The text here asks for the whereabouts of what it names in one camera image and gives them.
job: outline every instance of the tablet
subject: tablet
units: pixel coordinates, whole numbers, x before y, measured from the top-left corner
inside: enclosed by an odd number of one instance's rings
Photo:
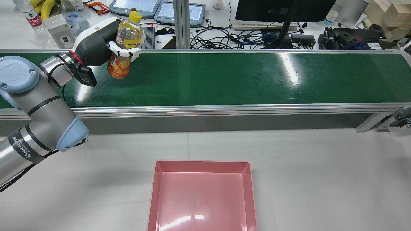
[[[203,22],[206,5],[190,3],[190,27],[199,27]],[[161,0],[154,20],[166,25],[174,25],[174,6],[173,1]]]
[[[154,18],[161,0],[114,0],[109,6],[113,14],[128,16],[135,8],[144,19]]]

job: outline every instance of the yellow bottle cap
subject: yellow bottle cap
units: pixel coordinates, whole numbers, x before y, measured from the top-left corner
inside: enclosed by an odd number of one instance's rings
[[[137,11],[132,11],[132,12],[130,12],[129,19],[130,19],[130,21],[132,21],[133,23],[140,23],[140,21],[141,21],[141,14],[138,13]]]

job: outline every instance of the keyboard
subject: keyboard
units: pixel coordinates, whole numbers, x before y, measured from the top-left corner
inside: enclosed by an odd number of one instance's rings
[[[269,30],[269,29],[281,29],[283,23],[271,23],[271,22],[253,22],[243,21],[237,19],[230,19],[231,27],[235,30]],[[290,28],[298,27],[297,23],[291,23]]]

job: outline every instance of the pink tray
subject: pink tray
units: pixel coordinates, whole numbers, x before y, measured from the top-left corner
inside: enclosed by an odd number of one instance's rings
[[[148,231],[257,231],[248,162],[159,160]]]

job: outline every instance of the plastic bottle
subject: plastic bottle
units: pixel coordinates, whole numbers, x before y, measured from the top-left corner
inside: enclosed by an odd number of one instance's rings
[[[25,18],[30,23],[34,31],[42,31],[45,29],[42,19],[34,10],[29,0],[15,0],[16,6],[24,13]]]
[[[140,26],[141,14],[131,11],[129,18],[121,21],[118,26],[116,44],[121,49],[131,49],[140,45],[143,36],[143,29]],[[108,64],[107,72],[116,79],[125,78],[130,71],[131,58],[120,57],[112,54]]]

